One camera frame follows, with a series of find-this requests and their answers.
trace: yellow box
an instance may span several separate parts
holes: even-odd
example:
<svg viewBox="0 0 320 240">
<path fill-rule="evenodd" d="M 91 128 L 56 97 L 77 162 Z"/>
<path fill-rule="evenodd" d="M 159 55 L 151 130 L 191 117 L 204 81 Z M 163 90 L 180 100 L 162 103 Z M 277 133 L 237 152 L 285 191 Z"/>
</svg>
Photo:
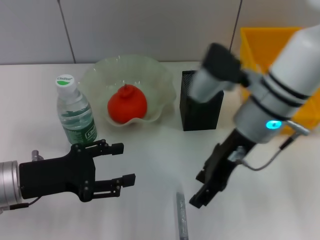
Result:
<svg viewBox="0 0 320 240">
<path fill-rule="evenodd" d="M 290 37 L 300 29 L 300 27 L 242 27 L 240 48 L 242 66 L 262 74 L 266 73 Z M 243 88 L 243 100 L 248 96 L 249 92 Z M 292 118 L 293 121 L 314 129 L 320 123 L 319 103 L 320 90 L 299 109 Z M 286 126 L 282 133 L 292 134 L 293 131 Z"/>
</svg>

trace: glass bowl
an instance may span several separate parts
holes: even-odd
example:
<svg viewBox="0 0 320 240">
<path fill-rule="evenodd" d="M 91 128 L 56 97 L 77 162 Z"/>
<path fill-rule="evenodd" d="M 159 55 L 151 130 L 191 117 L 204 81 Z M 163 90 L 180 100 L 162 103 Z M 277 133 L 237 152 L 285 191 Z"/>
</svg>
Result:
<svg viewBox="0 0 320 240">
<path fill-rule="evenodd" d="M 124 84 L 134 85 L 144 93 L 147 112 L 143 118 L 121 124 L 110 118 L 107 104 Z M 172 73 L 160 62 L 140 55 L 123 55 L 97 62 L 83 75 L 78 89 L 87 97 L 95 116 L 98 114 L 117 127 L 151 123 L 160 117 L 164 106 L 173 103 L 177 97 Z"/>
</svg>

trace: water bottle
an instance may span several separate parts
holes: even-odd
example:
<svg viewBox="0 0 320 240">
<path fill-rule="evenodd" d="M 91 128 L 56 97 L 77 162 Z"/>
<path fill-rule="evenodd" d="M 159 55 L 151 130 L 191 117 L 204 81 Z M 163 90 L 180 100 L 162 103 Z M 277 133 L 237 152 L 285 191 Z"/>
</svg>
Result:
<svg viewBox="0 0 320 240">
<path fill-rule="evenodd" d="M 71 144 L 87 144 L 97 138 L 90 104 L 77 89 L 73 76 L 63 74 L 55 80 L 58 92 L 57 112 Z"/>
</svg>

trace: bottle cap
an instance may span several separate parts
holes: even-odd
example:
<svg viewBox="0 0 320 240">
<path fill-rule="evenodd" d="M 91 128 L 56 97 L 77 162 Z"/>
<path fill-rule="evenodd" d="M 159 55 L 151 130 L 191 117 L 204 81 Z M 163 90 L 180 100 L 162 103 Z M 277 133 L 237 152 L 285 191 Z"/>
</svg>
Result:
<svg viewBox="0 0 320 240">
<path fill-rule="evenodd" d="M 59 95 L 68 95 L 77 89 L 75 78 L 70 74 L 63 74 L 55 80 L 56 89 Z"/>
</svg>

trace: white table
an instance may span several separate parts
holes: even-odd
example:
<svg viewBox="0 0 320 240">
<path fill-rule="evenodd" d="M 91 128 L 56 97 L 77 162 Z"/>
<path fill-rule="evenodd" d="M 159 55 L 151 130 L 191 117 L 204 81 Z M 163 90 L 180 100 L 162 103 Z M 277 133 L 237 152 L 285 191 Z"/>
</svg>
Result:
<svg viewBox="0 0 320 240">
<path fill-rule="evenodd" d="M 238 92 L 223 100 L 217 130 L 183 132 L 179 112 L 181 72 L 196 62 L 164 63 L 174 73 L 174 111 L 149 125 L 124 129 L 97 122 L 99 137 L 124 143 L 124 154 L 95 160 L 97 180 L 135 173 L 135 186 L 119 198 L 82 203 L 73 193 L 45 196 L 30 208 L 0 215 L 3 240 L 175 240 L 175 191 L 188 201 L 216 143 L 233 128 Z M 56 158 L 69 144 L 56 114 L 54 80 L 81 78 L 90 64 L 0 66 L 0 161 L 31 160 L 31 151 Z M 247 158 L 265 163 L 284 140 L 259 145 Z M 318 240 L 320 236 L 320 138 L 302 137 L 266 170 L 239 166 L 227 188 L 201 209 L 187 204 L 191 240 Z"/>
</svg>

